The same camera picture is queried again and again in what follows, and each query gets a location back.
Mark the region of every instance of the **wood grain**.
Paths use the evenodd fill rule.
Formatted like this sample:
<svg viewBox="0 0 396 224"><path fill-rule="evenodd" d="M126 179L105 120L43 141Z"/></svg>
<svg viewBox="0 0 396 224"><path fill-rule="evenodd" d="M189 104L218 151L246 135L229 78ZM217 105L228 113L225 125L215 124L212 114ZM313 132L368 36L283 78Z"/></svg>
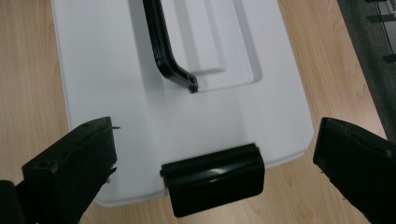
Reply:
<svg viewBox="0 0 396 224"><path fill-rule="evenodd" d="M336 0L278 2L316 130L333 117L385 136ZM67 133L50 0L0 0L0 102L0 179L19 183L21 166ZM93 203L81 223L368 223L313 164L314 145L268 170L260 196L179 219L168 197Z"/></svg>

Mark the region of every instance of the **wooden table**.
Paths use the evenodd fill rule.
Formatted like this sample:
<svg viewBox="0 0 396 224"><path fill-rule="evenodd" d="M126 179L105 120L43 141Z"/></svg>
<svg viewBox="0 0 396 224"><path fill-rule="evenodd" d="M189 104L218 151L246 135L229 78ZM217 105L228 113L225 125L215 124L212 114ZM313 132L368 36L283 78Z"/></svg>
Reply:
<svg viewBox="0 0 396 224"><path fill-rule="evenodd" d="M315 129L332 117L385 136L336 0L278 2ZM67 133L50 0L0 0L0 103L0 179L18 184L21 166ZM313 164L315 143L268 170L260 196L180 219L169 197L93 203L81 223L368 223Z"/></svg>

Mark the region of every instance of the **white container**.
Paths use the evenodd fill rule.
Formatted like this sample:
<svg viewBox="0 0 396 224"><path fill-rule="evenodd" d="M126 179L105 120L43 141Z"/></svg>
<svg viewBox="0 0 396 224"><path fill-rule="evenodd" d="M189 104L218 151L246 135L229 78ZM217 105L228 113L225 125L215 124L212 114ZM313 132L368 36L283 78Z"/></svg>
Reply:
<svg viewBox="0 0 396 224"><path fill-rule="evenodd" d="M118 170L98 203L165 195L168 162L256 143L269 168L307 150L314 130L276 0L163 0L195 94L160 74L141 0L52 5L70 129L104 116L121 127Z"/></svg>

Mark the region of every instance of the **black handle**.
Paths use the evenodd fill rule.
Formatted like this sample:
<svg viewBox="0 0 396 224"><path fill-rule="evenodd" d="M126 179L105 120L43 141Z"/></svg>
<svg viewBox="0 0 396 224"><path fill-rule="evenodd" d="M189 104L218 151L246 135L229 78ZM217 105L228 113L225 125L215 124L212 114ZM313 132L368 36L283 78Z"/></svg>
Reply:
<svg viewBox="0 0 396 224"><path fill-rule="evenodd" d="M198 92L197 78L180 67L173 55L161 0L143 0L155 63L164 77Z"/></svg>

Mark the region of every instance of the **gray carpet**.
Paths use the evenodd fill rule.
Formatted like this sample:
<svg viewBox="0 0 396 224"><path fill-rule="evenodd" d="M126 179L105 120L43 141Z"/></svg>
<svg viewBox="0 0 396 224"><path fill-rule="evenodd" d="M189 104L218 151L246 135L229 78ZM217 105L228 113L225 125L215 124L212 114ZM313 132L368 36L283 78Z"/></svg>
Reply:
<svg viewBox="0 0 396 224"><path fill-rule="evenodd" d="M338 0L338 4L387 138L396 143L396 64L382 60L390 55L382 24L366 19L377 15L375 3Z"/></svg>

